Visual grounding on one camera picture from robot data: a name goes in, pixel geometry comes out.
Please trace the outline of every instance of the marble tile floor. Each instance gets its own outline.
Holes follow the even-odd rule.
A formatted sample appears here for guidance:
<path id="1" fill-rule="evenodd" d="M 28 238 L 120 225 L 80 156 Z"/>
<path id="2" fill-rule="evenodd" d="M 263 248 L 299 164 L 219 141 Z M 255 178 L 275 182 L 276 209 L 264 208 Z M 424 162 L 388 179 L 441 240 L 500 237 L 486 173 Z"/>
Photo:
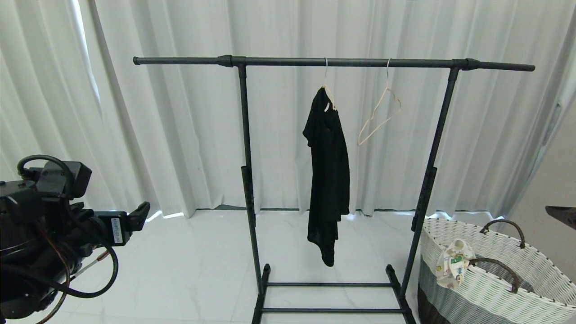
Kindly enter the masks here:
<path id="1" fill-rule="evenodd" d="M 307 214 L 262 212 L 257 217 L 261 267 L 271 281 L 388 282 L 387 264 L 401 281 L 412 239 L 412 213 L 348 215 L 339 226 L 335 266 L 306 240 Z M 158 217 L 116 249 L 120 273 L 114 286 L 94 299 L 69 296 L 53 324 L 250 323 L 257 287 L 246 213 L 198 211 L 191 218 Z M 417 318 L 419 258 L 407 299 Z M 72 287 L 96 291 L 107 282 L 110 259 L 98 263 Z M 269 288 L 266 307 L 396 308 L 390 288 Z M 8 323 L 35 323 L 37 313 Z M 265 314 L 262 323 L 403 323 L 386 314 Z"/>

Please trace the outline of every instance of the black garment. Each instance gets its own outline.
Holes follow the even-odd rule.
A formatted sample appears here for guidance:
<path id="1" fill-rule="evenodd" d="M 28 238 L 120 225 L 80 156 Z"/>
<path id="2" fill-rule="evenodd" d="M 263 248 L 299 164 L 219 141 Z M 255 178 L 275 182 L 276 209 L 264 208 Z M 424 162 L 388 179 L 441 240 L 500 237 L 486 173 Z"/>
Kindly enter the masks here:
<path id="1" fill-rule="evenodd" d="M 350 212 L 350 166 L 340 118 L 324 87 L 312 101 L 303 134 L 312 151 L 308 240 L 318 245 L 324 263 L 333 266 L 340 215 Z"/>

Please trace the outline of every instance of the curtain fold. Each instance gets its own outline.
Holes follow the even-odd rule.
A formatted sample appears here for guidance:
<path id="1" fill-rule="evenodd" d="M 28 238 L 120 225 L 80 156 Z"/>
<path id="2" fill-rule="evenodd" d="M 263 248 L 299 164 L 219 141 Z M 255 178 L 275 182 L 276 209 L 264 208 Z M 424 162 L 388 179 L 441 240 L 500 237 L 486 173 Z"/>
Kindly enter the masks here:
<path id="1" fill-rule="evenodd" d="M 77 156 L 99 174 L 98 184 L 91 184 L 98 190 L 87 197 L 93 206 L 129 208 L 148 199 L 165 214 L 186 215 L 222 204 L 245 206 L 237 71 L 135 66 L 133 56 L 470 57 L 534 64 L 531 73 L 459 74 L 435 164 L 428 214 L 487 210 L 499 216 L 518 199 L 554 113 L 545 96 L 559 91 L 549 85 L 567 65 L 558 55 L 571 37 L 576 5 L 575 0 L 79 0 L 88 51 L 83 54 L 74 3 L 2 4 L 12 10 L 2 11 L 3 30 L 22 29 L 22 39 L 44 44 L 42 53 L 53 55 L 34 54 L 21 39 L 14 40 L 24 42 L 21 47 L 13 47 L 9 35 L 0 36 L 2 64 L 10 71 L 2 74 L 3 91 L 11 93 L 2 99 L 2 176 L 14 176 L 5 173 L 5 164 L 15 165 L 24 146 L 33 151 L 26 154 Z M 69 37 L 59 30 L 53 35 L 56 30 L 37 19 L 48 16 Z M 38 23 L 25 26 L 17 19 Z M 65 44 L 70 37 L 75 41 Z M 73 57 L 56 57 L 62 50 Z M 35 66 L 34 55 L 52 58 Z M 404 108 L 358 146 L 358 133 L 384 89 L 386 68 L 327 70 L 350 158 L 350 209 L 366 214 L 415 207 L 448 79 L 448 71 L 440 69 L 388 72 Z M 247 73 L 256 209 L 306 210 L 312 165 L 302 130 L 325 68 L 249 66 Z M 59 88 L 33 85 L 25 95 L 28 78 Z M 54 102 L 42 100 L 49 93 L 61 95 Z M 34 109 L 42 125 L 31 120 Z M 387 95 L 367 132 L 397 110 Z M 12 124 L 18 120 L 30 135 L 13 143 Z M 72 130 L 69 123 L 82 129 Z M 47 142 L 50 136 L 54 140 Z"/>

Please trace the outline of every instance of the beige hanger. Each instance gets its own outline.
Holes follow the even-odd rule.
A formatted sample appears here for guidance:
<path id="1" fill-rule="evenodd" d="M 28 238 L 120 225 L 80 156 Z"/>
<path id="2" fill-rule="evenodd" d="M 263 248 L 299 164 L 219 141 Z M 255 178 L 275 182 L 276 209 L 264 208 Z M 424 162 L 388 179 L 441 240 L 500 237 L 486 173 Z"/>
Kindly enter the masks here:
<path id="1" fill-rule="evenodd" d="M 392 118 L 394 118 L 394 116 L 396 116 L 401 110 L 402 110 L 402 101 L 400 101 L 400 99 L 398 99 L 396 97 L 396 94 L 394 93 L 394 91 L 392 91 L 389 87 L 388 87 L 388 81 L 390 78 L 390 75 L 388 74 L 388 67 L 390 65 L 390 59 L 388 59 L 388 64 L 386 65 L 386 88 L 384 88 L 384 91 L 382 93 L 382 96 L 380 96 L 380 100 L 378 100 L 378 103 L 376 104 L 376 107 L 374 107 L 374 111 L 372 112 L 372 117 L 370 117 L 365 123 L 364 126 L 362 126 L 362 130 L 360 130 L 360 134 L 358 134 L 358 141 L 357 144 L 358 145 L 362 145 L 364 144 L 368 138 L 370 138 L 370 136 L 372 136 L 372 134 L 374 134 L 379 128 L 380 126 L 386 124 L 388 121 L 390 121 Z M 398 101 L 398 105 L 400 106 L 400 108 L 398 109 L 398 111 L 396 111 L 392 116 L 390 116 L 388 119 L 386 119 L 385 121 L 381 122 L 380 125 L 378 125 L 370 134 L 368 134 L 368 136 L 363 139 L 362 141 L 360 141 L 360 138 L 362 137 L 362 133 L 364 132 L 364 129 L 366 128 L 366 126 L 368 125 L 368 123 L 374 119 L 374 117 L 376 116 L 376 110 L 378 109 L 378 106 L 380 106 L 380 103 L 382 102 L 382 99 L 384 98 L 384 95 L 386 94 L 386 91 L 390 92 L 392 94 L 392 98 L 394 99 L 394 101 Z"/>
<path id="2" fill-rule="evenodd" d="M 326 93 L 328 93 L 328 98 L 330 99 L 330 101 L 332 101 L 332 109 L 337 110 L 336 102 L 334 101 L 334 95 L 332 94 L 332 92 L 328 87 L 328 59 L 327 58 L 324 59 L 326 60 L 326 69 L 324 70 L 324 85 L 322 86 L 322 88 L 326 89 Z"/>

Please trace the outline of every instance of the laundry basket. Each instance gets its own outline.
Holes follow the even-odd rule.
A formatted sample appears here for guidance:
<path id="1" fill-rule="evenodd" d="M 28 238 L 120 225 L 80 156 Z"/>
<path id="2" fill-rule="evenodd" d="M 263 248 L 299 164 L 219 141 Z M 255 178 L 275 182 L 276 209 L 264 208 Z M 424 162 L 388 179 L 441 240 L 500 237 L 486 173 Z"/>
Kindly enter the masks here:
<path id="1" fill-rule="evenodd" d="M 521 240 L 491 232 L 497 222 L 514 225 Z M 456 290 L 436 283 L 438 258 L 455 239 L 477 256 Z M 442 218 L 424 221 L 418 313 L 423 324 L 563 323 L 576 314 L 576 285 L 535 247 L 515 223 L 494 220 L 480 228 Z"/>

